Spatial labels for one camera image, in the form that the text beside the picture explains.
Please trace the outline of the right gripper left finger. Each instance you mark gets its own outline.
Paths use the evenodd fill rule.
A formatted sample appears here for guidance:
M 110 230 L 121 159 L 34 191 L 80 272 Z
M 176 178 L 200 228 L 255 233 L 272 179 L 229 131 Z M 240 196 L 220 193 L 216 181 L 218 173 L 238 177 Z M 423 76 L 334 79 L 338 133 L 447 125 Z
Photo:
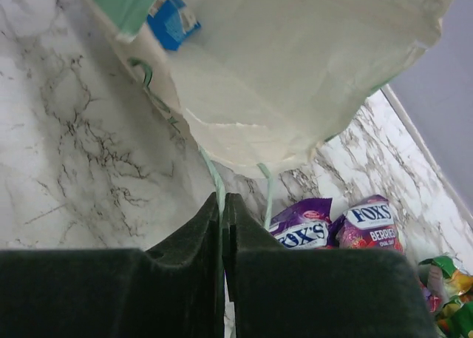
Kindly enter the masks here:
M 152 248 L 4 250 L 3 337 L 222 337 L 219 209 L 210 195 Z

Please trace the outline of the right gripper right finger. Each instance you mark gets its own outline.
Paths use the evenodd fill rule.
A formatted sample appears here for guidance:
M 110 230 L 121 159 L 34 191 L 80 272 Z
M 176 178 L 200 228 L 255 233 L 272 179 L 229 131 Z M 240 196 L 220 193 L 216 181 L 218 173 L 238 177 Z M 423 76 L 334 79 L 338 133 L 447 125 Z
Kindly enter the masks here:
M 227 194 L 224 262 L 238 337 L 434 337 L 405 256 L 381 249 L 287 249 Z

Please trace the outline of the purple pink snack packet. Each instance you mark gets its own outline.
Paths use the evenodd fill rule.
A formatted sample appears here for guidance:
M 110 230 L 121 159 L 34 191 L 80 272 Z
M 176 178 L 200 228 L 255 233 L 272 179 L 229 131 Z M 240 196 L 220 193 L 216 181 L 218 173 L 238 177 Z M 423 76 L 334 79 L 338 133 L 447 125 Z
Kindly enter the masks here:
M 345 210 L 331 225 L 330 236 L 341 249 L 390 249 L 404 252 L 389 201 L 372 195 Z

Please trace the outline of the yellow green snack packet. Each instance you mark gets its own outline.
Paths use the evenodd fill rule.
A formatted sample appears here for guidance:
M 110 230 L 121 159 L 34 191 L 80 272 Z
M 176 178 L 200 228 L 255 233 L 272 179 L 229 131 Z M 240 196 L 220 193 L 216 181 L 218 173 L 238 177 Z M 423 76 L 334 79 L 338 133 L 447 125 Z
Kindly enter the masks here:
M 455 257 L 441 255 L 418 264 L 429 291 L 429 309 L 440 337 L 472 336 L 472 274 Z

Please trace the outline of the green printed paper bag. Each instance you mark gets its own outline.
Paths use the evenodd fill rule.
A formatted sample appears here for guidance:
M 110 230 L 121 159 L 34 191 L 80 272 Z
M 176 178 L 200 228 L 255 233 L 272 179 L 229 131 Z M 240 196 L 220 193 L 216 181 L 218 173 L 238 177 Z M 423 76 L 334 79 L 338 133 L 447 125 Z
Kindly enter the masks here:
M 156 0 L 81 0 L 207 164 L 271 178 L 307 163 L 441 37 L 453 0 L 183 0 L 201 28 L 165 50 Z

